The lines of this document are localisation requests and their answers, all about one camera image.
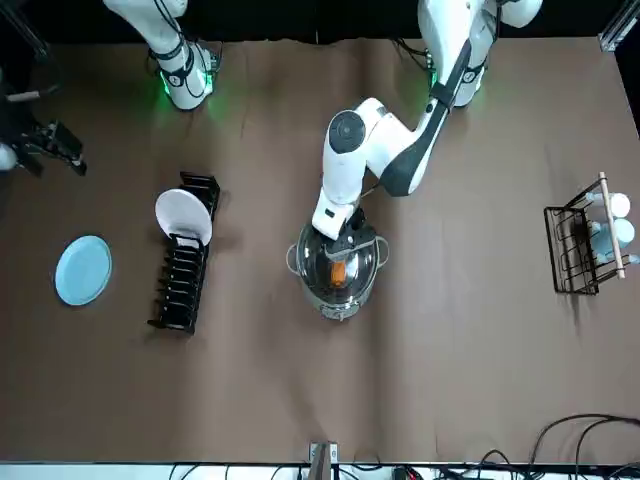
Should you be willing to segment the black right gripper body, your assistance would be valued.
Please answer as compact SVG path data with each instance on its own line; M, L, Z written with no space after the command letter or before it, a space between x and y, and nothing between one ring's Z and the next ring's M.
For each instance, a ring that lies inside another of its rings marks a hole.
M59 151L53 140L59 126L58 122L48 124L29 123L26 126L10 124L10 147L18 155L44 155L58 158Z

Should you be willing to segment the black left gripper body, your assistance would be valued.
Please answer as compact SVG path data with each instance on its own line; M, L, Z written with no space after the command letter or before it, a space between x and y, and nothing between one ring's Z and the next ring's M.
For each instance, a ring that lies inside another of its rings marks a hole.
M363 209L357 209L343 225L336 240L324 240L323 251L328 258L343 258L375 243L376 231L368 223Z

